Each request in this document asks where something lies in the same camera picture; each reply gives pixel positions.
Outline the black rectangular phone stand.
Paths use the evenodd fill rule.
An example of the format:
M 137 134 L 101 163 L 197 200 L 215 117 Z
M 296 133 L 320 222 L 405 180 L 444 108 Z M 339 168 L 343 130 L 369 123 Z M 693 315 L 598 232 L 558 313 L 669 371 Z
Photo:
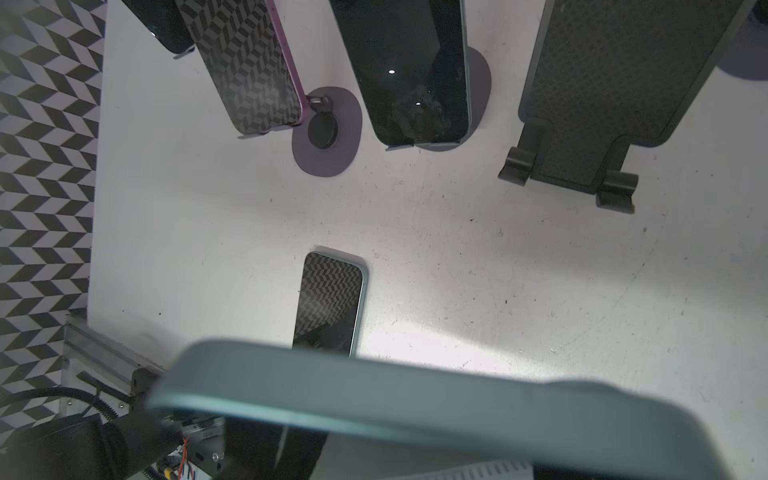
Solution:
M 666 142 L 737 32 L 767 23 L 763 1 L 549 1 L 501 180 L 536 180 L 635 210 L 633 146 Z

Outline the grey stand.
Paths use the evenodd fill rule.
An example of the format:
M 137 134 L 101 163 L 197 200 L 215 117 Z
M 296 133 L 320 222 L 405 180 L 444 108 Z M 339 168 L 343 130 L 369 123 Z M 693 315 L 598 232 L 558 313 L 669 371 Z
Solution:
M 419 144 L 418 148 L 431 152 L 446 152 L 458 148 L 464 144 L 478 129 L 486 107 L 489 102 L 492 89 L 492 76 L 490 67 L 478 50 L 468 47 L 466 53 L 468 62 L 467 73 L 468 91 L 470 94 L 469 107 L 470 126 L 467 134 L 459 142 Z
M 718 68 L 750 81 L 767 80 L 767 16 L 752 12 L 733 38 Z
M 338 176 L 352 164 L 359 148 L 363 120 L 360 103 L 341 87 L 318 88 L 307 100 L 308 115 L 292 132 L 295 163 L 311 176 Z

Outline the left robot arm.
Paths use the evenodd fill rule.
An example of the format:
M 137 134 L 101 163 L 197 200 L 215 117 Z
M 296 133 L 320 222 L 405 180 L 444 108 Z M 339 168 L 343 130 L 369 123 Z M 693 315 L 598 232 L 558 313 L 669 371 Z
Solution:
M 179 432 L 136 410 L 104 423 L 68 416 L 10 439 L 1 454 L 3 479 L 128 479 L 170 454 Z

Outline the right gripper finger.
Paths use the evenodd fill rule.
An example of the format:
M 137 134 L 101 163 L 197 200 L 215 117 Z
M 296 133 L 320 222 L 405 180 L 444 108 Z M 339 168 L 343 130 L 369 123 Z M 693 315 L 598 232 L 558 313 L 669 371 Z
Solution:
M 288 425 L 226 418 L 222 479 L 309 479 L 328 434 Z

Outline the middle grey stand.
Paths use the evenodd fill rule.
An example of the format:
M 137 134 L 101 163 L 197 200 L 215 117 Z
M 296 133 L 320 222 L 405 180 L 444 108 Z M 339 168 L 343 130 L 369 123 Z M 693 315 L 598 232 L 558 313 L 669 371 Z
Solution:
M 446 152 L 458 148 L 464 144 L 478 129 L 486 107 L 489 102 L 492 89 L 492 76 L 490 67 L 478 50 L 468 47 L 466 53 L 468 62 L 467 73 L 468 91 L 470 94 L 469 107 L 470 126 L 467 134 L 459 142 L 419 144 L 418 148 L 431 152 Z

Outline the phone with teal case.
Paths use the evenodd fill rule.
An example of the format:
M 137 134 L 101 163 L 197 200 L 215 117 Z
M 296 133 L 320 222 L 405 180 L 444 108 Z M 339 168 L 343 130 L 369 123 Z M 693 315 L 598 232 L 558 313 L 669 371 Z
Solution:
M 702 424 L 594 382 L 527 382 L 228 340 L 187 348 L 146 405 L 626 479 L 725 479 Z

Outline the rightmost grey stand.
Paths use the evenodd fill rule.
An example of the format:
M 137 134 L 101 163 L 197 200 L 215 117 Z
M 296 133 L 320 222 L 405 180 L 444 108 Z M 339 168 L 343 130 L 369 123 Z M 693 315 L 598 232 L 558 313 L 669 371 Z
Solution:
M 767 80 L 767 16 L 752 12 L 733 38 L 718 68 L 750 81 Z

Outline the aluminium mounting rail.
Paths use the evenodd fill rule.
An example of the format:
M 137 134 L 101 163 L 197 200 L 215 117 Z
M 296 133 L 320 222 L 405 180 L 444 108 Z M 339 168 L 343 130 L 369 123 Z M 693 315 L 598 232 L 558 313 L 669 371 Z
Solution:
M 65 324 L 64 357 L 64 386 L 99 394 L 118 417 L 128 415 L 130 424 L 146 417 L 143 402 L 164 374 L 161 367 L 88 327 L 79 312 Z M 173 460 L 148 466 L 154 474 L 174 467 L 181 456 L 187 458 L 184 476 L 188 479 L 214 478 L 230 464 L 223 418 L 176 412 L 158 421 L 176 432 L 179 444 Z

